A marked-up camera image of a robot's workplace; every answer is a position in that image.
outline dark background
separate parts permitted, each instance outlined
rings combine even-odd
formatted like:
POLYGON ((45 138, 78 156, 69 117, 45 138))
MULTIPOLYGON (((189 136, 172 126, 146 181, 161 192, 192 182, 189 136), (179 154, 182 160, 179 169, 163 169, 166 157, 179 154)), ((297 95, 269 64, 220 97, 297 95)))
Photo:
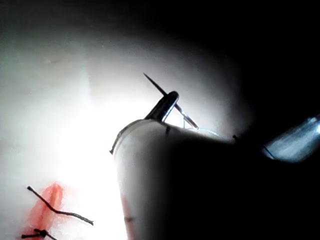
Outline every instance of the dark background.
POLYGON ((196 1, 81 3, 110 8, 154 33, 227 55, 241 69, 256 121, 244 139, 266 143, 319 110, 316 14, 312 5, 196 1))

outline white surface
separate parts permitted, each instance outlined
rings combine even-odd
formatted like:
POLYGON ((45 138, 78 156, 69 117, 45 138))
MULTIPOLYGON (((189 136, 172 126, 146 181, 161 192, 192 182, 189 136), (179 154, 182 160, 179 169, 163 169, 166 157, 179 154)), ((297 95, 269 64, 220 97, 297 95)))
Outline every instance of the white surface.
MULTIPOLYGON (((165 91, 178 91, 179 105, 202 128, 231 139, 251 123, 228 59, 218 63, 201 49, 145 31, 127 33, 118 19, 97 22, 75 6, 2 6, 1 15, 2 240, 18 238, 27 227, 37 199, 26 187, 41 193, 53 182, 72 190, 62 209, 94 226, 56 222, 51 235, 125 239, 108 150, 119 130, 143 118, 161 97, 142 72, 165 91)), ((176 110, 168 122, 183 124, 176 110)))

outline red stain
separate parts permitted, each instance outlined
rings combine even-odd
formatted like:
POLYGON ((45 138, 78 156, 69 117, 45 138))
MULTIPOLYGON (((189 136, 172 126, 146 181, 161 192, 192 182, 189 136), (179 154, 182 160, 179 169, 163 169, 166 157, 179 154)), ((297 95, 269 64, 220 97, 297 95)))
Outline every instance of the red stain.
MULTIPOLYGON (((126 197, 123 195, 121 195, 121 202, 122 202, 124 218, 128 218, 128 219, 131 218, 132 216, 130 215, 128 201, 127 201, 126 197)), ((126 232, 128 233, 129 239, 135 240, 136 237, 135 237, 134 226, 133 226, 132 221, 126 222, 125 227, 126 227, 126 232)))
MULTIPOLYGON (((53 183, 48 186, 41 196, 56 210, 61 207, 61 202, 63 198, 63 188, 57 184, 53 183)), ((47 230, 52 227, 56 214, 48 208, 48 206, 41 200, 38 199, 34 207, 29 213, 28 223, 29 227, 25 228, 23 234, 32 235, 35 234, 33 229, 47 230)), ((29 239, 38 240, 38 237, 33 237, 29 239)))

